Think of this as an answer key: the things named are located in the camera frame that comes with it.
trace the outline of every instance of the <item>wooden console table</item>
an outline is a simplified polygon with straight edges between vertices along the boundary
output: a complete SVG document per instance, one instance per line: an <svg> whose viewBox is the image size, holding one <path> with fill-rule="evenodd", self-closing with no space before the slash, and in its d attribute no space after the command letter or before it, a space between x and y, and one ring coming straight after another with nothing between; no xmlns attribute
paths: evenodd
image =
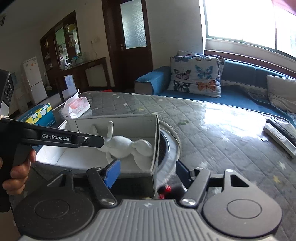
<svg viewBox="0 0 296 241"><path fill-rule="evenodd" d="M106 78L106 82L107 82L107 87L110 88L111 84L110 84L110 78L109 78L109 73L108 73L108 69L107 69L106 57L91 60L91 61L81 63L81 64L77 64L75 66L69 66L69 67L66 67L64 70L58 69L57 71L55 71L53 75L54 75L54 79L55 79L55 82L56 82L56 85L58 88L58 92L60 94L62 101L63 102L65 101L62 91L67 89L67 85L66 85L65 78L64 78L65 76L67 76L67 75L73 76L76 88L80 89L80 92L88 91L90 86L89 86L85 71L87 69L90 69L90 68L100 65L100 64L103 65L104 74L105 74L105 78Z"/></svg>

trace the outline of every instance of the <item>refrigerator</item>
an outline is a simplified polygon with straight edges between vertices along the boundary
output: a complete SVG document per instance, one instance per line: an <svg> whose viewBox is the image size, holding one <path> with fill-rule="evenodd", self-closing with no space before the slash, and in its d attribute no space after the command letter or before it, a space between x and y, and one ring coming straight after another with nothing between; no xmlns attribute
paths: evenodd
<svg viewBox="0 0 296 241"><path fill-rule="evenodd" d="M34 105L47 98L47 94L42 82L37 58L31 58L24 62L24 82Z"/></svg>

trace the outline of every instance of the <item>hand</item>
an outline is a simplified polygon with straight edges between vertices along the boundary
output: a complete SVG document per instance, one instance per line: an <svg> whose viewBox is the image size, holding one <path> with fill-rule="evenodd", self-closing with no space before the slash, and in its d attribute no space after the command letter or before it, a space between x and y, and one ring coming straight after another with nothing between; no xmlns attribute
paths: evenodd
<svg viewBox="0 0 296 241"><path fill-rule="evenodd" d="M11 179L4 181L2 184L2 187L7 191L7 194L18 195L22 193L25 188L25 182L28 179L31 162L34 163L35 161L36 152L32 149L23 164L11 169ZM2 167L2 164L2 158L0 157L0 168Z"/></svg>

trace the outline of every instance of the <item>yellow circle pattern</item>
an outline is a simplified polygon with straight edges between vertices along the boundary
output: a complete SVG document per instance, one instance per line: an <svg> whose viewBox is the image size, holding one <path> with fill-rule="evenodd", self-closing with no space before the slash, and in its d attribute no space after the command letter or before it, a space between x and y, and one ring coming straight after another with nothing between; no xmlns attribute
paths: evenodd
<svg viewBox="0 0 296 241"><path fill-rule="evenodd" d="M46 113L48 113L51 110L52 107L50 103L45 104L42 108L36 110L35 113L32 116L30 116L25 122L35 124L39 119L42 118L42 116L46 115Z"/></svg>

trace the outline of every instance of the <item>open box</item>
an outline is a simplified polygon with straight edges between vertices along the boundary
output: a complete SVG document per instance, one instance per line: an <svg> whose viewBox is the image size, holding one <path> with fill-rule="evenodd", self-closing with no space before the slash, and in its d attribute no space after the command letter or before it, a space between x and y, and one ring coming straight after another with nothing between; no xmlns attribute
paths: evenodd
<svg viewBox="0 0 296 241"><path fill-rule="evenodd" d="M133 155L121 159L120 175L113 185L112 191L118 195L154 198L156 196L155 182L160 139L157 115L109 115L66 120L59 128L92 134L91 127L95 125L98 134L105 137L109 121L114 123L113 136L121 135L132 141L144 139L150 142L154 148L149 169L140 169L136 165ZM106 153L93 147L43 146L37 153L36 160L37 166L46 165L56 172L72 169L74 173L84 173L89 168L105 167L108 164Z"/></svg>

